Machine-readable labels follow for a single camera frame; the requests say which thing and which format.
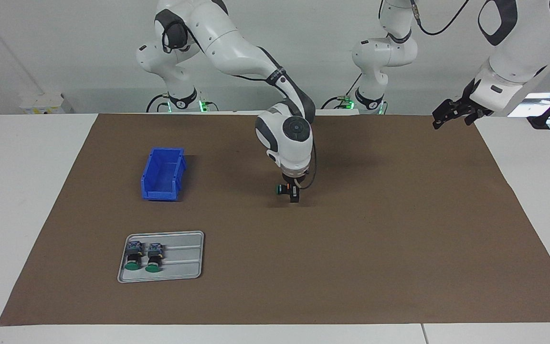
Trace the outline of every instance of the white robotic arm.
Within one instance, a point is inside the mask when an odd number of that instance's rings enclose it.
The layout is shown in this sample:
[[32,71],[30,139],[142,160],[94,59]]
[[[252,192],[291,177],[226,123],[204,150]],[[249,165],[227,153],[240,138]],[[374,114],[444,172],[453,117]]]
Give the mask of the white robotic arm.
[[200,52],[196,44],[166,53],[161,42],[146,43],[137,49],[137,63],[146,72],[156,74],[164,81],[169,102],[180,111],[200,111],[201,98],[184,68],[177,66]]
[[470,125],[502,111],[523,85],[550,65],[550,0],[487,0],[478,25],[496,50],[462,98],[447,99],[432,112],[435,129],[463,115]]
[[354,97],[366,109],[376,110],[383,100],[388,76],[382,69],[408,65],[417,57],[417,43],[411,38],[412,21],[409,0],[384,0],[380,22],[388,36],[361,41],[353,48],[353,62],[362,71]]
[[[181,87],[179,81],[183,80],[175,65],[184,57],[194,55],[194,48],[203,51],[221,72],[247,80],[265,81],[282,94],[282,102],[258,116],[255,131],[268,149],[267,155],[281,168],[288,187],[296,188],[294,195],[290,193],[290,199],[298,201],[298,186],[307,174],[311,160],[313,135],[310,123],[315,118],[311,98],[264,48],[254,46],[242,37],[228,17],[222,0],[160,0],[154,23],[161,39],[156,48],[162,48],[162,54],[155,52],[151,48],[153,45],[146,45],[137,53],[137,59],[140,63],[144,61],[143,65],[151,65],[146,63],[148,61],[164,65],[165,55],[171,56],[168,67],[146,69],[159,74],[166,82],[170,80],[170,93],[178,85]],[[260,78],[246,75],[259,75]],[[190,87],[184,87],[183,91],[174,92],[186,94]]]

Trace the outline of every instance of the brown paper mat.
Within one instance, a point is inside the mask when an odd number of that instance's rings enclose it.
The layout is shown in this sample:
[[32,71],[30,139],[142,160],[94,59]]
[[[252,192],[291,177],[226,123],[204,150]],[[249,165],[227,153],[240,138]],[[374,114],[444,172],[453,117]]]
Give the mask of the brown paper mat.
[[[300,204],[251,116],[99,115],[0,318],[21,324],[550,322],[550,257],[474,127],[319,117]],[[183,200],[139,181],[184,147]],[[198,279],[121,284],[131,233],[205,233]]]

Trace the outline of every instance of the green button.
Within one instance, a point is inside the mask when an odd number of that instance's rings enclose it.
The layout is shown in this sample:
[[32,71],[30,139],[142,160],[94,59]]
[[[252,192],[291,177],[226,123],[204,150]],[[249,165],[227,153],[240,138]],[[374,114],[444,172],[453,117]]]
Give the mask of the green button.
[[131,270],[131,271],[135,271],[135,270],[139,270],[139,264],[138,263],[135,263],[134,261],[131,261],[129,263],[127,263],[124,268],[126,270]]
[[147,272],[160,272],[160,268],[158,264],[149,264],[146,266]]

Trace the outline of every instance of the gray tray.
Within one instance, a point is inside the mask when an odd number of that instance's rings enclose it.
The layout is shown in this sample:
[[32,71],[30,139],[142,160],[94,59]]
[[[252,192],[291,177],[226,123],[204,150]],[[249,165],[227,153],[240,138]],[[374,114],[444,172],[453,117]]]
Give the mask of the gray tray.
[[[205,235],[201,231],[129,235],[122,247],[118,281],[133,283],[197,278],[201,275],[204,237]],[[126,263],[124,251],[129,241],[144,243],[144,256],[141,259],[139,270],[131,271],[124,268]],[[164,258],[160,272],[147,272],[145,270],[148,263],[147,248],[150,243],[154,242],[159,242],[164,246]]]

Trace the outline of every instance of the table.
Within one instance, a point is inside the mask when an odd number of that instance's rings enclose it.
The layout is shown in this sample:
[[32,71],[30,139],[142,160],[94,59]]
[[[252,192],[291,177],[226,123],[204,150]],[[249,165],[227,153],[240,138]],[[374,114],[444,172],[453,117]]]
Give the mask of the table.
[[[0,116],[0,313],[95,119],[96,114]],[[531,129],[525,119],[485,118],[476,126],[550,253],[550,133]],[[126,343],[147,334],[210,343],[257,337],[293,343],[423,344],[426,338],[430,344],[543,343],[550,339],[550,324],[22,326],[0,327],[0,342],[56,337],[63,343]]]

